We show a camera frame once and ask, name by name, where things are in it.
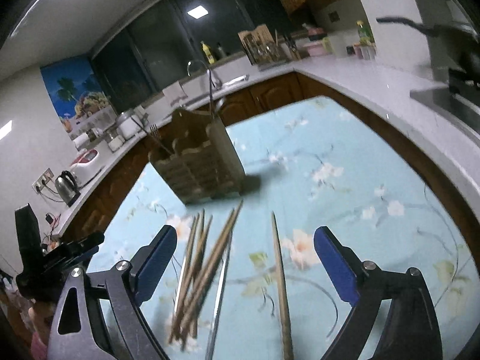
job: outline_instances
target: ceiling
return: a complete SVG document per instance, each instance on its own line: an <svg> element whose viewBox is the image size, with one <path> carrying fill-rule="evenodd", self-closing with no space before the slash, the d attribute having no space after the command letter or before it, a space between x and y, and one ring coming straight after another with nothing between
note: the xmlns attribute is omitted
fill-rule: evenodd
<svg viewBox="0 0 480 360"><path fill-rule="evenodd" d="M0 80L31 65L87 53L144 0L39 0L0 49Z"/></svg>

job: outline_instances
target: metal screw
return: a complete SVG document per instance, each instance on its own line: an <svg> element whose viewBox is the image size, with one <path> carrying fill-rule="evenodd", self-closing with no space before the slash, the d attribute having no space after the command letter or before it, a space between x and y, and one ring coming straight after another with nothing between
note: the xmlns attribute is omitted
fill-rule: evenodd
<svg viewBox="0 0 480 360"><path fill-rule="evenodd" d="M410 268L410 274L412 276L419 276L420 275L420 269L418 268Z"/></svg>
<svg viewBox="0 0 480 360"><path fill-rule="evenodd" d="M124 271L129 267L129 262L128 261L119 261L117 262L117 265L115 268L117 268L117 271Z"/></svg>
<svg viewBox="0 0 480 360"><path fill-rule="evenodd" d="M71 272L71 275L74 277L74 278L77 278L78 276L80 276L82 274L82 269L81 268L74 268L74 270Z"/></svg>
<svg viewBox="0 0 480 360"><path fill-rule="evenodd" d="M373 271L377 267L373 261L367 260L363 262L363 268L368 269L369 271Z"/></svg>

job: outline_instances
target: wooden utensil holder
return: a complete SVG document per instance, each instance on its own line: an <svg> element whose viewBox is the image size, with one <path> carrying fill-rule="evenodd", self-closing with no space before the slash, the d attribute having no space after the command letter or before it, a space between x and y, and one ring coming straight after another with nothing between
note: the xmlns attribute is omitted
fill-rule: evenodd
<svg viewBox="0 0 480 360"><path fill-rule="evenodd" d="M179 108L170 131L174 154L152 150L148 159L184 204L241 192L245 171L219 117Z"/></svg>

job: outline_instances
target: blue gripper pad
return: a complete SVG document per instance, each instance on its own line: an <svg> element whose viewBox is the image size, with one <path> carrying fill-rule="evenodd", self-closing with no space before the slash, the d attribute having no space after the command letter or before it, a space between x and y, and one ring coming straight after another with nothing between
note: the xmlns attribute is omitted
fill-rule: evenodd
<svg viewBox="0 0 480 360"><path fill-rule="evenodd" d="M313 245L340 299L354 307L360 299L360 294L357 290L357 276L340 252L344 246L327 226L316 229Z"/></svg>
<svg viewBox="0 0 480 360"><path fill-rule="evenodd" d="M142 246L132 258L130 287L138 306L152 297L176 247L177 231L165 225L150 245Z"/></svg>

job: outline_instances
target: white countertop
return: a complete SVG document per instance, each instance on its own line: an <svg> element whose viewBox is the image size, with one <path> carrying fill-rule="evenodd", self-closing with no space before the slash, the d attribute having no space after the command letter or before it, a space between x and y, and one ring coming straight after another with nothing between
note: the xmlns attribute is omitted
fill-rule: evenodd
<svg viewBox="0 0 480 360"><path fill-rule="evenodd" d="M422 149L452 180L467 203L480 219L480 147L458 127L430 108L410 98L410 91L445 87L441 82L422 79L410 73L354 56L335 58L332 55L290 62L250 74L242 81L214 93L218 99L255 83L296 71L320 81L354 99L406 135ZM208 96L198 99L188 109L208 103ZM157 127L170 122L150 120ZM114 153L103 170L83 190L77 202L62 212L54 235L61 236L93 190L122 157L146 134L138 133Z"/></svg>

